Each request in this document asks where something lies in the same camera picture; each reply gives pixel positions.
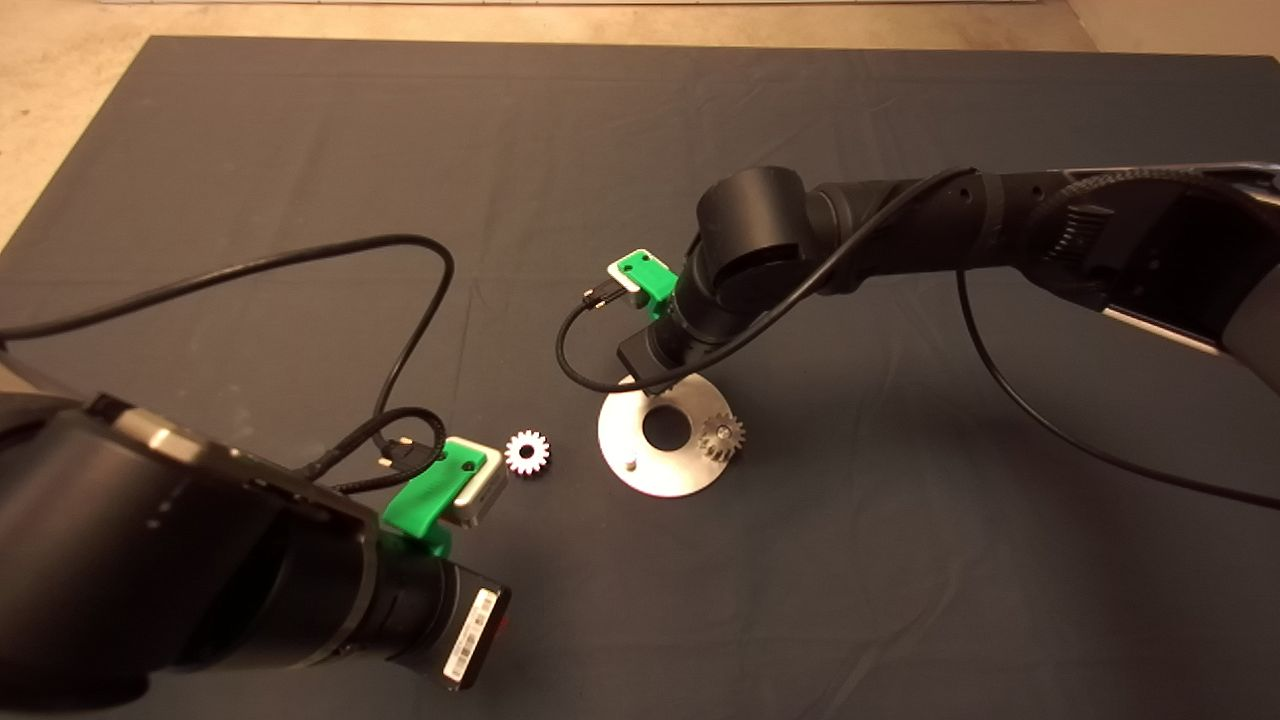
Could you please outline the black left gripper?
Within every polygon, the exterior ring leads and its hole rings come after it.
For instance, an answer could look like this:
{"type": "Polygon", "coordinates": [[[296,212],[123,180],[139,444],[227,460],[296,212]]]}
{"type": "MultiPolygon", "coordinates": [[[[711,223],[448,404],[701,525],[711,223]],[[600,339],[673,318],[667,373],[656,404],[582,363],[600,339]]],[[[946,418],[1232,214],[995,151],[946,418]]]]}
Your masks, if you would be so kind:
{"type": "Polygon", "coordinates": [[[448,691],[467,691],[511,596],[508,585],[444,559],[389,561],[370,606],[370,652],[448,691]]]}

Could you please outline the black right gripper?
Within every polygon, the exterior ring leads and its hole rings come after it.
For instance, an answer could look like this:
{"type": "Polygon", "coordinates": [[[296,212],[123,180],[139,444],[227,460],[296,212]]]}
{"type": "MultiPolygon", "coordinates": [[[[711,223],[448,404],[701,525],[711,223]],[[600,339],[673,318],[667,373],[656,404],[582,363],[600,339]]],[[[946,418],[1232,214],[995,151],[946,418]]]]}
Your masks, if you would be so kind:
{"type": "Polygon", "coordinates": [[[617,357],[632,380],[654,380],[704,360],[746,328],[746,314],[727,309],[696,283],[682,283],[663,316],[620,342],[617,357]]]}

